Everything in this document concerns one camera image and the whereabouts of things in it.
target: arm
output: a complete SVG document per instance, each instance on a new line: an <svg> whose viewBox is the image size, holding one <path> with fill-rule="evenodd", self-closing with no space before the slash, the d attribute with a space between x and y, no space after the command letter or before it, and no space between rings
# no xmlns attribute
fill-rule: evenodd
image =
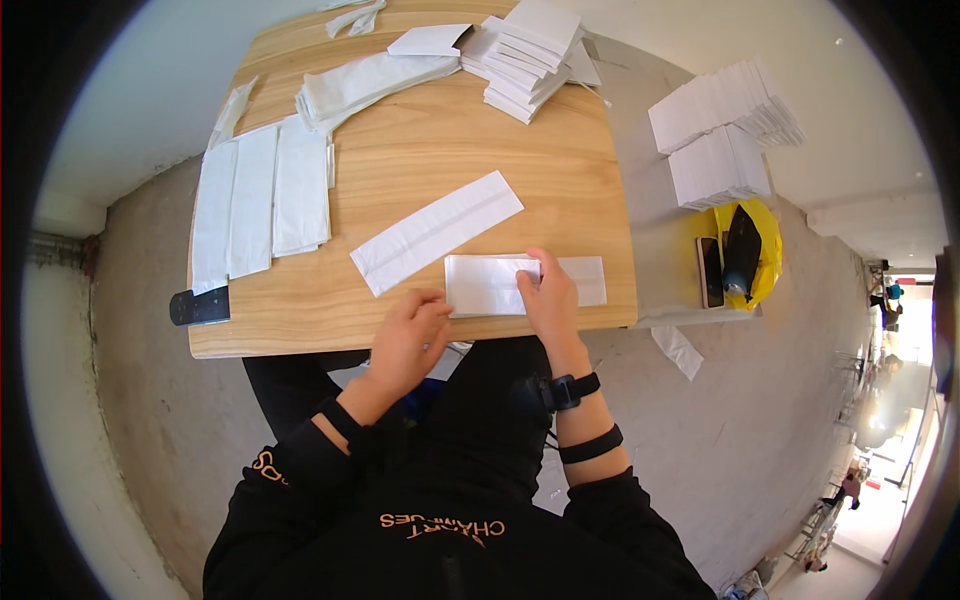
<svg viewBox="0 0 960 600"><path fill-rule="evenodd" d="M540 260L540 288L525 271L516 274L516 285L523 296L530 325L543 342L553 376L589 375L593 368L587 347L577 333L577 285L560 266L557 258L540 248L527 253ZM613 417L603 399L603 392L584 396L580 406L557 413L557 442L568 447L588 442L607 433L613 427ZM624 472L630 458L623 445L582 463L564 465L566 481L570 486L598 481Z"/></svg>
<svg viewBox="0 0 960 600"><path fill-rule="evenodd" d="M540 259L540 288L520 271L516 284L523 296L527 317L543 342L554 377L576 378L592 371L587 347L577 333L577 287L564 273L559 261L543 249L527 250ZM580 406L557 414L557 440L561 447L597 438L613 427L613 417L603 393L581 399ZM677 595L684 598L713 598L684 554L680 538L650 507L650 496L634 477L630 458L623 445L596 458L564 465L570 484L568 518L631 558L650 568Z"/></svg>
<svg viewBox="0 0 960 600"><path fill-rule="evenodd" d="M367 372L336 399L357 423L376 423L440 360L449 333L446 316L453 310L443 298L441 291L415 290L387 315ZM244 468L227 522L207 556L204 597L254 594L274 565L332 524L351 476L347 439L319 413L288 438L263 448Z"/></svg>

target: sleeve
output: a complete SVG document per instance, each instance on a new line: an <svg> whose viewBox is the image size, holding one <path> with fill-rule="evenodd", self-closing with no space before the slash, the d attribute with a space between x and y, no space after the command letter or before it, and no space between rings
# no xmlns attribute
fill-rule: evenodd
<svg viewBox="0 0 960 600"><path fill-rule="evenodd" d="M649 568L677 597L716 598L686 558L677 532L650 508L650 495L640 487L633 467L574 486L567 495L564 518Z"/></svg>
<svg viewBox="0 0 960 600"><path fill-rule="evenodd" d="M274 565L315 540L352 475L350 458L307 420L243 469L204 565L204 598L246 598Z"/></svg>

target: person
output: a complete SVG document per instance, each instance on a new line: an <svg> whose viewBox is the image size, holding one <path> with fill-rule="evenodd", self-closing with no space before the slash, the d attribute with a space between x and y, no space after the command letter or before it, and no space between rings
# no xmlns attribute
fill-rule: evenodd
<svg viewBox="0 0 960 600"><path fill-rule="evenodd" d="M855 511L860 508L860 480L853 477L852 473L847 474L846 479L841 482L833 498L820 498L820 501L827 506L835 507L837 502L843 502L843 499L847 496L853 498L853 504L850 506L851 510Z"/></svg>
<svg viewBox="0 0 960 600"><path fill-rule="evenodd" d="M897 372L903 368L903 359L896 354L887 354L880 360L880 368L888 372Z"/></svg>
<svg viewBox="0 0 960 600"><path fill-rule="evenodd" d="M594 380L576 285L551 253L528 253L540 287L516 282L536 336L476 342L402 435L387 421L447 342L442 291L400 299L344 389L318 365L365 352L245 359L277 443L243 469L205 598L715 597L634 477L602 390L579 383ZM570 486L557 516L532 503L552 417L526 392L564 375L582 397L556 414Z"/></svg>
<svg viewBox="0 0 960 600"><path fill-rule="evenodd" d="M883 296L870 296L870 305L880 307L880 318L883 320L884 329L897 324L897 319L903 314L902 304L898 304L897 309L894 310Z"/></svg>

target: yellow plastic bag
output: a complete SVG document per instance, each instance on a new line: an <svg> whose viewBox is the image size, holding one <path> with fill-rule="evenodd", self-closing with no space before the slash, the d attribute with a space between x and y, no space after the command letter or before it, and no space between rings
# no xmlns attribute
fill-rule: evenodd
<svg viewBox="0 0 960 600"><path fill-rule="evenodd" d="M753 289L750 290L750 301L747 302L743 296L727 296L727 298L733 308L754 310L757 304L770 295L777 283L777 278L783 273L783 240L780 239L780 225L777 219L757 198L714 207L713 215L717 220L717 231L721 240L724 232L730 230L733 213L738 206L743 206L747 211L750 218L754 220L757 233L760 234L760 260L756 266Z"/></svg>

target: black wristband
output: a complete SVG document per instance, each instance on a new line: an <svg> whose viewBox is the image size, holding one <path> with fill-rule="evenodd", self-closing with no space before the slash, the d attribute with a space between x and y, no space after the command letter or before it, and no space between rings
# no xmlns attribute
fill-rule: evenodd
<svg viewBox="0 0 960 600"><path fill-rule="evenodd" d="M620 433L620 428L614 423L613 429L599 438L593 438L582 444L560 448L560 461L565 465L583 463L601 454L606 454L621 444L623 444L623 434Z"/></svg>
<svg viewBox="0 0 960 600"><path fill-rule="evenodd" d="M357 437L362 427L360 423L353 420L344 407L340 405L335 396L328 398L320 405L320 413L330 421L333 428L340 432L340 435L349 442Z"/></svg>

